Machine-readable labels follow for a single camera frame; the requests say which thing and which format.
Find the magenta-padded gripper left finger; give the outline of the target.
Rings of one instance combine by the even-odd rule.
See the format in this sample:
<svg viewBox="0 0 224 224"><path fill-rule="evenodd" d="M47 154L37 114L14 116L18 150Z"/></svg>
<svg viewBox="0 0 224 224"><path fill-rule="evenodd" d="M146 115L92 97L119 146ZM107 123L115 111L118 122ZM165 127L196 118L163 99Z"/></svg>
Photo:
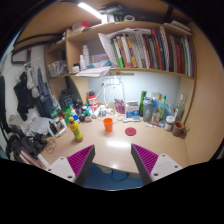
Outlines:
<svg viewBox="0 0 224 224"><path fill-rule="evenodd" d="M95 146L90 145L69 157L60 157L52 163L47 171L83 186L95 156Z"/></svg>

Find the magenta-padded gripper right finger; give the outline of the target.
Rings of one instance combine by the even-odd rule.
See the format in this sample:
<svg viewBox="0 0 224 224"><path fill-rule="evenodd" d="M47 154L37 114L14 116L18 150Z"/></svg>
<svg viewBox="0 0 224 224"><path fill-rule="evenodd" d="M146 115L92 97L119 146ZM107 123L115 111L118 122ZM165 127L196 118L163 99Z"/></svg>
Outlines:
<svg viewBox="0 0 224 224"><path fill-rule="evenodd" d="M136 163L143 185L150 184L182 169L167 154L156 153L136 144L131 144L131 154Z"/></svg>

